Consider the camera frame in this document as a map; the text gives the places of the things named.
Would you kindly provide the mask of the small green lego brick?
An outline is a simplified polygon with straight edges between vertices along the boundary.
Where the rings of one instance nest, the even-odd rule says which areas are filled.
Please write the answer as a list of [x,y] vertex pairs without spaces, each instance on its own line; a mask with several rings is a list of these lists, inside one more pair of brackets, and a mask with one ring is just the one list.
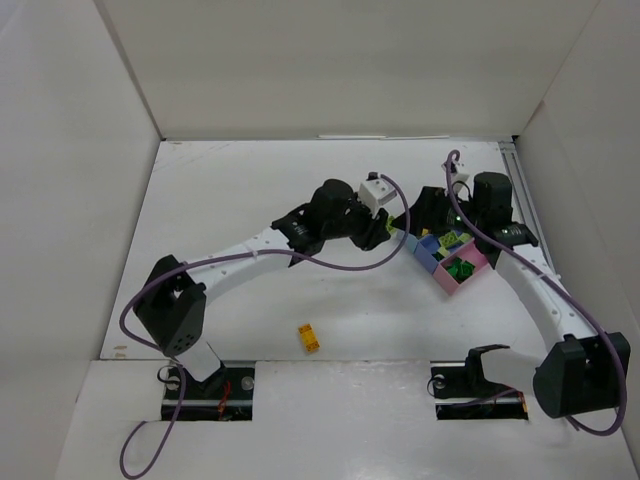
[[458,267],[458,275],[456,277],[459,283],[466,281],[469,277],[471,277],[475,271],[475,265],[464,260],[457,264]]

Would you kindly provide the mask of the orange long lego brick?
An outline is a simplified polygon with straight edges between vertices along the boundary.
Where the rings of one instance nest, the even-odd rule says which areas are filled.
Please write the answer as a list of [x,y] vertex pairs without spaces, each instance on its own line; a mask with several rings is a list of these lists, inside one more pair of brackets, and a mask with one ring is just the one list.
[[307,353],[315,353],[320,349],[318,338],[310,324],[300,326],[298,334]]

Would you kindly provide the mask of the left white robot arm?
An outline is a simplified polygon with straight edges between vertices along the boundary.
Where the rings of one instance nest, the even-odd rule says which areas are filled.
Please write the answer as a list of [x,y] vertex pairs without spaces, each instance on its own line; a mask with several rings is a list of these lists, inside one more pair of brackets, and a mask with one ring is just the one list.
[[349,239],[362,251],[389,240],[384,206],[398,194],[387,180],[370,175],[353,190],[329,179],[310,201],[296,207],[250,239],[203,260],[156,262],[132,309],[167,358],[178,361],[203,392],[224,380],[225,365],[202,338],[205,309],[252,279],[291,268],[317,255],[329,240]]

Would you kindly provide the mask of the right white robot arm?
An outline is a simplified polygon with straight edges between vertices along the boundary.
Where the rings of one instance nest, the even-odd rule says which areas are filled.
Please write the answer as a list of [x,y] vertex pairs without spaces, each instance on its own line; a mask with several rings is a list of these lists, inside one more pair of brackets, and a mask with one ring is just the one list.
[[420,238],[460,232],[518,296],[534,320],[547,349],[532,374],[534,396],[551,418],[627,407],[626,375],[631,347],[620,332],[607,333],[552,276],[540,258],[538,240],[513,219],[512,184],[501,173],[475,175],[467,199],[465,185],[451,179],[450,191],[422,188],[409,212],[393,227]]

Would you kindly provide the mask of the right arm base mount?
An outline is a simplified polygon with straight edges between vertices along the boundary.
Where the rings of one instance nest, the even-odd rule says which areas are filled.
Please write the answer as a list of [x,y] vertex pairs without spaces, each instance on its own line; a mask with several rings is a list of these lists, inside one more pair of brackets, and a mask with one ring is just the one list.
[[475,347],[462,361],[431,363],[426,389],[436,400],[437,420],[529,420],[522,392],[485,377],[482,356],[506,349],[501,344]]

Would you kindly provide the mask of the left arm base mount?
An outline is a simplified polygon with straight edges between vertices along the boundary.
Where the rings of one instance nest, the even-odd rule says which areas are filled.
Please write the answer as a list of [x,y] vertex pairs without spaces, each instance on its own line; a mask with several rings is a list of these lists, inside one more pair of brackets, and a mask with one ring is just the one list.
[[[183,402],[178,421],[239,422],[253,417],[255,363],[231,362],[221,381],[212,390],[205,391],[195,380],[187,376]],[[169,421],[176,410],[180,393],[180,377],[176,366],[161,367],[156,379],[163,385],[160,416]]]

